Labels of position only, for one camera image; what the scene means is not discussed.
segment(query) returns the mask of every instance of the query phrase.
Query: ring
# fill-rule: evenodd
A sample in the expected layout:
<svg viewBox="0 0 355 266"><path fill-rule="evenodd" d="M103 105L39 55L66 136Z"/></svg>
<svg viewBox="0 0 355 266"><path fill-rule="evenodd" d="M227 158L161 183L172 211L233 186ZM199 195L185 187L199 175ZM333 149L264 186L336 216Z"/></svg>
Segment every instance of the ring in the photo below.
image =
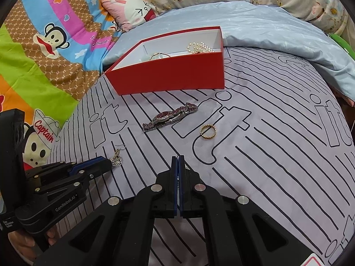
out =
<svg viewBox="0 0 355 266"><path fill-rule="evenodd" d="M204 129L206 129L206 128L213 128L213 129L214 129L214 133L213 133L212 136L205 136L205 135L202 133L202 131L203 131ZM203 127L201 128L201 131L200 131L200 134L201 134L202 138L205 138L205 139L212 139L214 136L216 136L216 133L217 133L216 127L213 126L213 125L211 125L211 124L208 124L208 125L203 126Z"/></svg>
<svg viewBox="0 0 355 266"><path fill-rule="evenodd" d="M154 53L154 54L149 58L149 61L150 61L154 56L159 55L159 54L161 54L161 55L166 55L166 56L170 57L170 55L168 55L168 54L159 52L159 53Z"/></svg>

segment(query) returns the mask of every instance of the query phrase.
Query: metal rivet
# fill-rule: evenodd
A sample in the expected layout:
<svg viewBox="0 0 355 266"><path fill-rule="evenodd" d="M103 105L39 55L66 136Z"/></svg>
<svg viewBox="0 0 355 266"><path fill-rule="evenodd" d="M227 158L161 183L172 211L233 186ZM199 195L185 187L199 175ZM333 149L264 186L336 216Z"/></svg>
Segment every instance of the metal rivet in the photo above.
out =
<svg viewBox="0 0 355 266"><path fill-rule="evenodd" d="M249 198L247 196L239 196L237 200L240 204L243 204L243 205L249 203Z"/></svg>
<svg viewBox="0 0 355 266"><path fill-rule="evenodd" d="M162 186L161 185L159 185L159 184L154 184L154 185L152 185L152 187L150 188L153 192L159 192L159 191L161 191L163 188L162 188Z"/></svg>
<svg viewBox="0 0 355 266"><path fill-rule="evenodd" d="M117 205L119 202L120 199L118 197L111 197L109 200L107 200L107 203L111 206Z"/></svg>
<svg viewBox="0 0 355 266"><path fill-rule="evenodd" d="M206 190L206 186L203 184L196 184L195 185L195 190L196 191L205 191Z"/></svg>

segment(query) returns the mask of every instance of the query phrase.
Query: white card with red border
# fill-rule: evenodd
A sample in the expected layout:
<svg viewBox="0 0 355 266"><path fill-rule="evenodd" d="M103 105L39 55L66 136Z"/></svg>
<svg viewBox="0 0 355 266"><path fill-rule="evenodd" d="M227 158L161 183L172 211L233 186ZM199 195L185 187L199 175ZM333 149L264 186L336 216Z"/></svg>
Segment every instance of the white card with red border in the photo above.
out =
<svg viewBox="0 0 355 266"><path fill-rule="evenodd" d="M311 254L301 266L324 266L316 254Z"/></svg>

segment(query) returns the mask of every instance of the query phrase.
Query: red box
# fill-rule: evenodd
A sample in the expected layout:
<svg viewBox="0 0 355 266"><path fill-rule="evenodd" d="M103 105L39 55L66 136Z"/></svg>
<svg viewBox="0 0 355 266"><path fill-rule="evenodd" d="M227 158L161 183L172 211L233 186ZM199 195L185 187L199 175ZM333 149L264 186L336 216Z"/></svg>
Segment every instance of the red box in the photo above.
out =
<svg viewBox="0 0 355 266"><path fill-rule="evenodd" d="M191 54L187 46L193 42L204 42L214 52ZM141 62L142 58L158 52L171 57ZM188 29L142 40L119 58L105 75L119 95L224 89L221 28Z"/></svg>

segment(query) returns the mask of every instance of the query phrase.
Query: pink pillow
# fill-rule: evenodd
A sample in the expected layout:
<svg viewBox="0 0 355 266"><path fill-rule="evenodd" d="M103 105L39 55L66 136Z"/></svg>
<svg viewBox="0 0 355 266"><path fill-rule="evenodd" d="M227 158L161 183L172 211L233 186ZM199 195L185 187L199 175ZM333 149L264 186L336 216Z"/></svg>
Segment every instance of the pink pillow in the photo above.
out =
<svg viewBox="0 0 355 266"><path fill-rule="evenodd" d="M156 17L144 0L101 0L101 3L125 32Z"/></svg>

